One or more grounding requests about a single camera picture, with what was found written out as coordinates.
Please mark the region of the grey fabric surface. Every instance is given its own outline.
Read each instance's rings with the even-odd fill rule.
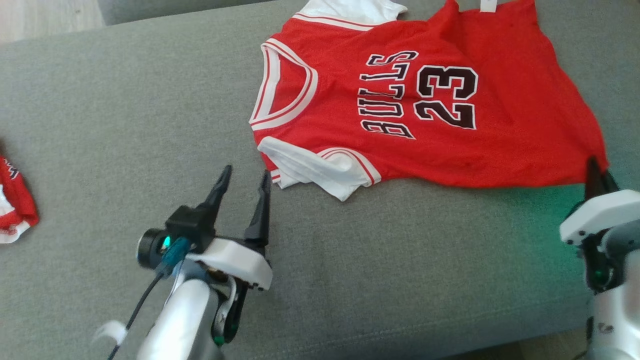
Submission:
[[[271,0],[98,0],[107,25]]]
[[[600,119],[612,172],[640,188],[640,4],[539,0],[544,32]],[[408,19],[443,1],[406,0]],[[475,1],[466,1],[468,8]],[[0,354],[102,359],[151,271],[137,239],[196,204],[224,164],[217,228],[240,235],[263,164],[247,119],[260,43],[303,1],[190,13],[0,48],[0,136],[42,222],[0,247]],[[582,325],[582,263],[558,238],[580,186],[462,190],[399,180],[340,203],[273,190],[271,290],[247,297],[233,359],[433,359]],[[134,359],[170,284],[118,355]]]

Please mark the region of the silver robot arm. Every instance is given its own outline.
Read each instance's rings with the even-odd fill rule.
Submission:
[[[243,238],[218,236],[214,223],[228,188],[227,165],[206,200],[195,208],[179,207],[164,229],[149,229],[138,242],[138,263],[156,271],[124,334],[153,286],[169,276],[173,288],[142,343],[138,360],[222,360],[221,347],[239,327],[249,289],[268,290],[273,271],[265,259],[269,243],[271,179],[264,174],[260,195]],[[113,349],[112,359],[120,347]]]
[[[589,360],[640,360],[640,193],[620,190],[589,161],[585,201],[560,226],[579,248],[594,293]]]
[[[244,299],[239,282],[268,290],[271,267],[237,241],[215,238],[203,254],[188,254],[176,269],[172,292],[138,360],[224,360],[220,347],[230,341],[228,322],[237,325]]]

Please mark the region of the wooden floor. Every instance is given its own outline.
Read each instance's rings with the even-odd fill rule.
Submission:
[[[0,44],[103,26],[96,0],[0,0]],[[577,329],[447,360],[571,360],[585,346]]]

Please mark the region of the red basketball jersey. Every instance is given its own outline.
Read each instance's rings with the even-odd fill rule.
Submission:
[[[33,198],[22,174],[0,156],[0,243],[12,243],[38,223]]]
[[[275,183],[581,183],[608,167],[598,123],[540,31],[534,0],[454,0],[426,21],[387,0],[311,0],[262,45],[250,120]]]

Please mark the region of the white sleeve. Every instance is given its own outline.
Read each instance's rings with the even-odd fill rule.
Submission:
[[[397,19],[405,6],[390,0],[310,0],[298,12],[311,18],[335,18],[363,25],[379,25]]]
[[[358,187],[379,183],[380,173],[357,151],[330,147],[319,153],[267,136],[258,150],[278,167],[275,183],[286,188],[296,183],[316,183],[345,201]]]

